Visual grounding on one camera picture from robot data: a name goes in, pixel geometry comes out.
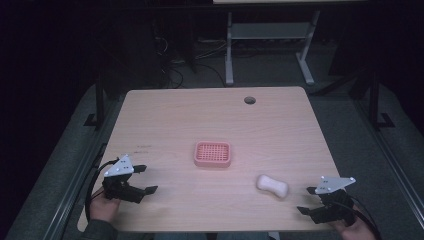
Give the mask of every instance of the dark background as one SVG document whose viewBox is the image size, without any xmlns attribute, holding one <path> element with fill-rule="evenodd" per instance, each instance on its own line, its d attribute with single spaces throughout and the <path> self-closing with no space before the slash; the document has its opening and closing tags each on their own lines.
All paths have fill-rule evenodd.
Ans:
<svg viewBox="0 0 424 240">
<path fill-rule="evenodd" d="M 139 7 L 144 2 L 127 4 Z M 96 78 L 106 79 L 111 98 L 129 89 L 163 86 L 164 63 L 155 54 L 153 19 L 160 19 L 161 34 L 188 60 L 195 37 L 225 36 L 225 13 L 86 10 L 93 6 L 104 3 L 2 1 L 0 5 L 0 238 L 7 234 L 80 98 Z M 364 64 L 375 68 L 424 133 L 422 10 L 419 4 L 395 2 L 353 15 L 324 12 L 319 26 L 328 27 L 317 29 L 315 41 L 340 42 L 333 74 L 348 74 Z"/>
</svg>

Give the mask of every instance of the wooden table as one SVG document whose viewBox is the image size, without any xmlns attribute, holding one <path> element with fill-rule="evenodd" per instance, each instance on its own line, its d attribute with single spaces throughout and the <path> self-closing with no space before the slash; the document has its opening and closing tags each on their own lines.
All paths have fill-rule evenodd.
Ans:
<svg viewBox="0 0 424 240">
<path fill-rule="evenodd" d="M 249 96 L 256 103 L 246 104 Z M 197 167 L 198 141 L 229 142 L 231 166 Z M 146 172 L 130 178 L 132 186 L 159 188 L 140 204 L 122 202 L 113 223 L 121 231 L 328 228 L 296 209 L 320 206 L 306 188 L 317 186 L 322 175 L 339 176 L 300 87 L 131 91 L 102 163 L 123 154 L 129 154 L 134 165 L 147 165 Z M 281 200 L 258 190 L 261 174 L 288 183 L 289 195 Z M 78 228 L 86 225 L 83 212 Z"/>
</svg>

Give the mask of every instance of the metal stand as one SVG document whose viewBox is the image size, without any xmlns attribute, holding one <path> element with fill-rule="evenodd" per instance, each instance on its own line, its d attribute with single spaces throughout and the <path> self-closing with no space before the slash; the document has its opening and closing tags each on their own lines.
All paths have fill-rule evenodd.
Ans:
<svg viewBox="0 0 424 240">
<path fill-rule="evenodd" d="M 228 13 L 227 56 L 225 57 L 226 84 L 234 84 L 233 63 L 231 58 L 232 39 L 305 39 L 302 51 L 296 53 L 297 61 L 308 85 L 314 84 L 306 55 L 314 36 L 320 11 L 315 11 L 311 22 L 300 23 L 233 23 L 232 13 Z"/>
<path fill-rule="evenodd" d="M 103 84 L 101 77 L 96 79 L 96 114 L 90 114 L 84 123 L 84 126 L 95 126 L 96 131 L 102 126 L 104 121 L 104 102 L 103 102 Z"/>
</svg>

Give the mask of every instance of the wire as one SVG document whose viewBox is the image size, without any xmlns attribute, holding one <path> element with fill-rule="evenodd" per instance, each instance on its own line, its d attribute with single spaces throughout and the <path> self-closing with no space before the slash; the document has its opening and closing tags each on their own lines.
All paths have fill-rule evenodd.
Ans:
<svg viewBox="0 0 424 240">
<path fill-rule="evenodd" d="M 350 196 L 350 195 L 348 195 L 350 198 L 352 198 L 353 200 L 355 200 L 357 203 L 358 203 L 358 205 L 359 205 L 359 207 L 361 208 L 361 210 L 363 210 L 364 212 L 366 212 L 366 214 L 368 215 L 368 217 L 370 218 L 370 220 L 371 220 L 371 222 L 374 224 L 374 226 L 376 226 L 377 227 L 377 224 L 375 223 L 375 221 L 374 221 L 374 218 L 371 216 L 371 214 L 370 214 L 370 212 L 368 211 L 368 209 L 365 207 L 365 205 L 361 202 L 361 201 L 359 201 L 359 199 L 358 198 L 355 198 L 355 197 L 352 197 L 352 196 Z"/>
<path fill-rule="evenodd" d="M 184 75 L 183 75 L 180 71 L 178 71 L 178 70 L 176 70 L 176 69 L 174 69 L 174 68 L 169 68 L 169 70 L 176 72 L 176 73 L 177 73 L 178 75 L 180 75 L 180 77 L 181 77 L 180 82 L 179 82 L 179 83 L 178 83 L 178 85 L 177 85 L 176 87 L 174 87 L 174 88 L 175 88 L 175 89 L 177 89 L 177 88 L 181 87 L 181 86 L 182 86 L 182 84 L 183 84 L 183 82 L 184 82 Z M 171 79 L 171 77 L 169 77 L 169 80 L 170 80 L 170 82 L 171 82 L 171 86 L 172 86 L 172 83 L 173 83 L 174 81 Z"/>
<path fill-rule="evenodd" d="M 96 197 L 100 196 L 100 194 L 104 193 L 105 191 L 101 191 L 99 193 L 97 193 L 96 195 L 91 197 L 91 200 L 95 199 Z"/>
<path fill-rule="evenodd" d="M 224 87 L 227 87 L 227 85 L 225 84 L 225 81 L 224 81 L 224 79 L 222 78 L 222 76 L 221 76 L 221 74 L 215 69 L 215 68 L 213 68 L 213 67 L 211 67 L 211 66 L 208 66 L 208 65 L 205 65 L 205 64 L 201 64 L 201 63 L 195 63 L 195 65 L 198 65 L 198 66 L 202 66 L 202 67 L 206 67 L 206 68 L 209 68 L 209 69 L 211 69 L 212 71 L 214 71 L 217 75 L 218 75 L 218 77 L 219 77 L 219 79 L 221 79 L 221 83 L 222 83 L 222 85 L 224 86 Z"/>
<path fill-rule="evenodd" d="M 375 225 L 375 224 L 373 224 L 364 214 L 362 214 L 360 211 L 358 211 L 358 210 L 355 210 L 355 209 L 353 209 L 353 208 L 351 208 L 351 207 L 348 207 L 348 206 L 346 206 L 346 205 L 344 205 L 344 204 L 341 204 L 341 203 L 338 203 L 338 202 L 329 202 L 329 203 L 331 203 L 331 204 L 335 204 L 335 205 L 338 205 L 338 206 L 340 206 L 340 207 L 343 207 L 343 208 L 345 208 L 345 209 L 347 209 L 347 210 L 349 210 L 350 212 L 352 212 L 353 214 L 355 214 L 357 217 L 359 217 L 369 228 L 370 228 L 370 230 L 371 230 L 371 232 L 374 234 L 374 236 L 375 236 L 375 238 L 377 239 L 377 240 L 382 240 L 382 238 L 381 238 L 381 234 L 380 234 L 380 231 L 378 230 L 378 228 L 377 228 L 377 225 Z"/>
<path fill-rule="evenodd" d="M 119 161 L 119 158 L 117 158 L 116 160 L 113 161 L 108 161 L 105 164 L 103 164 L 101 167 L 99 167 L 96 172 L 94 172 L 93 178 L 91 179 L 90 184 L 88 185 L 88 189 L 87 189 L 87 194 L 85 196 L 85 217 L 87 218 L 87 221 L 89 222 L 91 217 L 90 217 L 90 204 L 91 204 L 91 200 L 94 199 L 95 197 L 97 197 L 99 194 L 97 194 L 94 197 L 91 197 L 91 193 L 93 192 L 93 188 L 94 188 L 94 184 L 97 181 L 97 178 L 100 175 L 100 172 L 103 170 L 103 168 L 105 168 L 107 165 L 113 165 L 116 162 Z"/>
</svg>

